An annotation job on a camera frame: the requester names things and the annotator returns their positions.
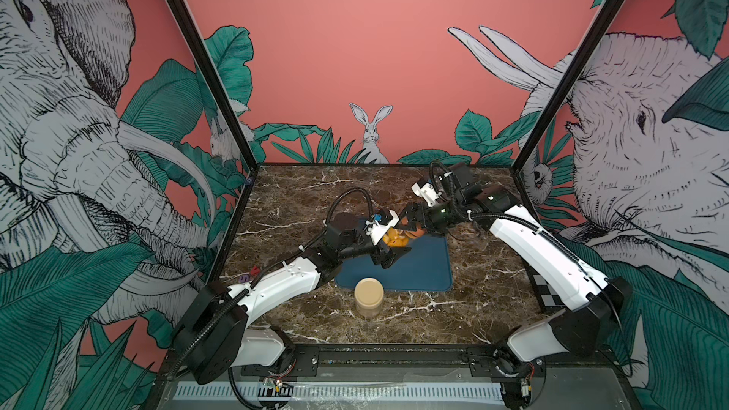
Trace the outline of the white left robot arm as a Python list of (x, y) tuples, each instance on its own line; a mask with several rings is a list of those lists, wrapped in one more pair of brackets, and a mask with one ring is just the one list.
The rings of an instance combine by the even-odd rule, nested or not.
[(244, 334), (252, 322), (289, 301), (313, 292), (338, 275), (343, 263), (368, 255), (385, 267), (407, 248), (385, 242), (399, 224), (394, 211), (372, 218), (338, 214), (324, 229), (296, 252), (267, 267), (248, 283), (226, 286), (215, 281), (203, 288), (173, 330), (176, 354), (167, 379), (191, 373), (201, 385), (210, 383), (229, 368), (240, 366)]

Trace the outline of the clear glass cookie jar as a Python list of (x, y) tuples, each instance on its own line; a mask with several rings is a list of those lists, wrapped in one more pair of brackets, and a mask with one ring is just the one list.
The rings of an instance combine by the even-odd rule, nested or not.
[(406, 231), (389, 228), (383, 236), (383, 242), (390, 248), (404, 248), (410, 243), (412, 237)]

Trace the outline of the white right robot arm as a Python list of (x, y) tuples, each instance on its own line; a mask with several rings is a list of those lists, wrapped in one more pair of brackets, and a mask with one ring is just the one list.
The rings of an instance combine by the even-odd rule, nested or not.
[(488, 229), (518, 253), (556, 291), (563, 309), (499, 342), (493, 353), (504, 377), (524, 376), (537, 359), (560, 353), (588, 357), (622, 326), (620, 309), (632, 296), (623, 278), (610, 279), (545, 230), (500, 184), (448, 182), (437, 190), (428, 180), (412, 187), (420, 198), (401, 214), (402, 227), (446, 233), (460, 223)]

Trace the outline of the brown jar lid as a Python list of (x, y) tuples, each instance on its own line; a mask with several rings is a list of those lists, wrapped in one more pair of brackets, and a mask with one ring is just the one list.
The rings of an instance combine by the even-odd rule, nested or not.
[(411, 228), (403, 229), (404, 235), (411, 239), (417, 239), (426, 235), (425, 229), (420, 224), (414, 224)]

